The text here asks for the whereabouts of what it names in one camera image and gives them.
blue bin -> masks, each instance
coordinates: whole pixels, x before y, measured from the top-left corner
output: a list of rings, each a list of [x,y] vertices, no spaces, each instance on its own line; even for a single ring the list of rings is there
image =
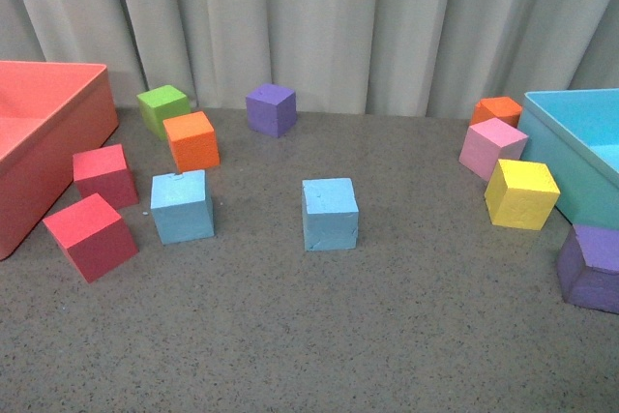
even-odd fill
[[[572,224],[619,229],[619,89],[528,92],[522,159],[546,163]]]

plastic container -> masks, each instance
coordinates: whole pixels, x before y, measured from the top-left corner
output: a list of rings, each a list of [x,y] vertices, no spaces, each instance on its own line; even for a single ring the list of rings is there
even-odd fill
[[[544,162],[572,224],[619,229],[619,89],[525,94],[522,159]]]
[[[0,260],[117,126],[105,65],[0,61]]]

foam block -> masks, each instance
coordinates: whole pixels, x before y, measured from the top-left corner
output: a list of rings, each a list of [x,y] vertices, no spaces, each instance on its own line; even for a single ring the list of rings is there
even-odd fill
[[[98,193],[43,222],[87,282],[97,280],[137,253],[124,220]]]
[[[303,181],[302,205],[306,251],[357,247],[359,208],[349,178]]]
[[[490,118],[469,126],[460,152],[460,163],[489,181],[499,159],[520,158],[527,138],[525,133],[498,118]]]
[[[163,120],[192,111],[188,97],[170,85],[138,94],[137,102],[144,124],[161,140],[166,137]]]
[[[213,201],[202,169],[153,177],[151,212],[164,245],[215,235]]]
[[[164,120],[163,125],[172,157],[180,172],[220,164],[215,129],[202,111]]]
[[[254,131],[280,137],[297,122],[295,91],[262,84],[245,98],[248,124]]]
[[[573,225],[557,273],[567,303],[619,313],[619,230]]]
[[[475,105],[469,126],[489,120],[490,118],[498,118],[516,128],[520,113],[522,113],[522,107],[509,97],[481,99]]]
[[[138,202],[121,144],[74,154],[74,182],[82,197],[97,192],[116,209]]]
[[[485,196],[492,224],[540,230],[559,193],[544,163],[499,160]]]

green cube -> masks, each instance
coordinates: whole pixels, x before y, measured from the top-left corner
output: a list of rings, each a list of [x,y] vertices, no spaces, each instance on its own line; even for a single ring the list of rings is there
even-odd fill
[[[192,112],[187,96],[170,85],[142,92],[137,101],[144,124],[161,140],[167,139],[163,120]]]

light blue cube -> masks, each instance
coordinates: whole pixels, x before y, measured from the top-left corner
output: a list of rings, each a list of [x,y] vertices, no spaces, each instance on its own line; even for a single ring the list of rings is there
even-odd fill
[[[151,213],[164,245],[213,237],[213,201],[206,172],[153,176]]]
[[[359,208],[350,178],[305,180],[302,202],[306,251],[357,247]]]

